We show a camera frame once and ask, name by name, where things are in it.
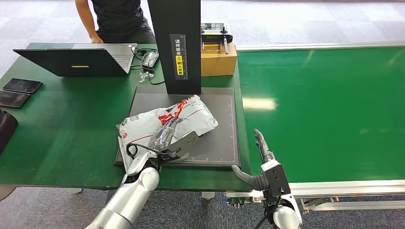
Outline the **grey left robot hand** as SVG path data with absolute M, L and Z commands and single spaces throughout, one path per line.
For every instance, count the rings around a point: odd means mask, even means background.
M 148 148 L 157 154 L 168 155 L 171 153 L 168 146 L 171 144 L 175 127 L 182 122 L 182 118 L 172 118 L 166 122 L 151 138 L 148 143 Z

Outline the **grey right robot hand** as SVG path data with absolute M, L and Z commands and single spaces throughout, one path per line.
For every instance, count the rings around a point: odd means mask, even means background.
M 275 156 L 273 152 L 269 150 L 263 134 L 258 129 L 254 129 L 254 133 L 256 139 L 255 145 L 259 150 L 261 162 L 264 165 L 270 160 L 275 159 Z M 243 172 L 237 165 L 232 165 L 231 168 L 233 170 L 234 175 L 238 179 L 248 184 L 254 190 L 263 191 L 270 189 L 269 182 L 266 176 L 263 174 L 263 172 L 259 175 L 252 176 Z

